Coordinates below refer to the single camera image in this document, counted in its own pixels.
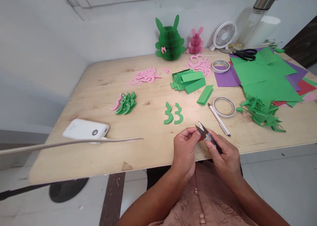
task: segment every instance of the tiled floor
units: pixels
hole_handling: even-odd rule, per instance
[[[0,192],[28,186],[32,154],[23,168],[0,171]],[[317,145],[281,148],[241,155],[244,178],[292,226],[316,226]],[[89,179],[68,202],[50,201],[48,187],[0,201],[0,226],[98,226],[108,176]],[[144,170],[127,172],[121,205],[125,210],[147,186]]]

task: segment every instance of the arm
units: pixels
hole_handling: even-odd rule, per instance
[[[239,150],[221,135],[208,131],[223,151],[223,154],[219,154],[211,142],[205,142],[216,171],[236,196],[246,214],[259,226],[290,226],[241,176]]]
[[[194,148],[201,137],[196,130],[187,128],[175,136],[172,167],[126,210],[117,226],[145,226],[168,216],[195,171]]]

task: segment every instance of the fingernail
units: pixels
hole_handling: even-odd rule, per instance
[[[205,144],[206,144],[207,147],[211,147],[212,146],[209,141],[206,141]]]

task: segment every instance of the white power bank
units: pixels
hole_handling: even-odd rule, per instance
[[[107,124],[82,119],[75,119],[69,124],[69,126],[63,132],[63,136],[76,140],[101,139],[102,137],[106,136],[109,128],[110,126]]]

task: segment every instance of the hand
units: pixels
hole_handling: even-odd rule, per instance
[[[189,180],[195,172],[195,145],[203,137],[196,127],[186,128],[174,138],[174,157],[171,169]]]
[[[223,154],[219,154],[210,141],[205,141],[217,173],[230,188],[236,187],[236,184],[241,183],[243,180],[240,170],[239,150],[221,135],[216,134],[212,130],[207,130],[223,152]]]

